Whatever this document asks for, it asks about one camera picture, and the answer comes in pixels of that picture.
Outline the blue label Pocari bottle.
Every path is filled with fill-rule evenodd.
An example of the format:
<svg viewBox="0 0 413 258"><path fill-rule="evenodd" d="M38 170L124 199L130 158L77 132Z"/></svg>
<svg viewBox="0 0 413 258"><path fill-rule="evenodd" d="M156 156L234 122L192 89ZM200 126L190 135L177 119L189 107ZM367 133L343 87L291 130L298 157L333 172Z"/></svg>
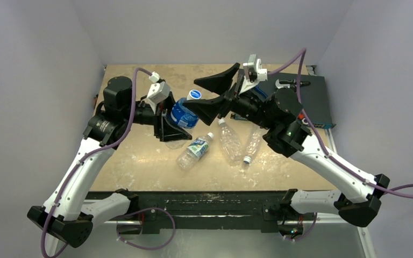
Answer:
<svg viewBox="0 0 413 258"><path fill-rule="evenodd" d="M202 97L202 94L198 90L190 90L187 97L180 98L172 107L170 118L175 125L192 129L198 123L198 116L186 108L183 103L189 100L197 100Z"/></svg>

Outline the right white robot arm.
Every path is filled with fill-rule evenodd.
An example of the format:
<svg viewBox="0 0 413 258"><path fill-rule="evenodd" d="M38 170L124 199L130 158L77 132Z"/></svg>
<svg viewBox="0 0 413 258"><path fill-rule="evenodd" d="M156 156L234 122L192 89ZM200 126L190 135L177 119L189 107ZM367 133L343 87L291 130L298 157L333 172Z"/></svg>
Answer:
<svg viewBox="0 0 413 258"><path fill-rule="evenodd" d="M293 89L276 88L260 98L254 87L265 76L252 68L239 71L239 67L235 63L226 71L195 79L195 85L216 97L190 100L185 106L207 125L230 112L246 118L266 129L263 139L274 152L309 167L335 186L330 191L292 190L280 205L284 217L329 213L354 226L368 226L378 214L389 178L366 173L346 162L300 123L298 116L303 108Z"/></svg>

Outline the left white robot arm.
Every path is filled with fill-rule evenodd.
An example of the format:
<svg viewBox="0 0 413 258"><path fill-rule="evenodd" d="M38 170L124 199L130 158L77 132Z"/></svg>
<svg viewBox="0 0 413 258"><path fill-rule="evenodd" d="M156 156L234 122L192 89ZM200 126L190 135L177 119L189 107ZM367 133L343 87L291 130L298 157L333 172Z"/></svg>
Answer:
<svg viewBox="0 0 413 258"><path fill-rule="evenodd" d="M85 204L98 173L129 132L131 123L151 125L162 142L190 140L191 135L170 120L175 99L165 80L152 75L147 95L135 100L133 81L125 76L110 79L88 121L77 155L59 186L41 206L30 208L27 216L45 235L77 248L96 226L117 217L134 219L139 197L125 189L108 198Z"/></svg>

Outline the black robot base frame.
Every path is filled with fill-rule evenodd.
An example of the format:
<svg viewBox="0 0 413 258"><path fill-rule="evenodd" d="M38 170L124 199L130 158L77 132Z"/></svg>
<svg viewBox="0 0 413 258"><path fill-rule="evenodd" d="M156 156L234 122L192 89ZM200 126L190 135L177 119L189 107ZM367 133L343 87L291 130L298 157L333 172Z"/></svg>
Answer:
<svg viewBox="0 0 413 258"><path fill-rule="evenodd" d="M314 213L301 214L289 205L294 189L278 191L137 191L126 215L110 221L143 225L144 234L161 229L258 230L296 234L307 231Z"/></svg>

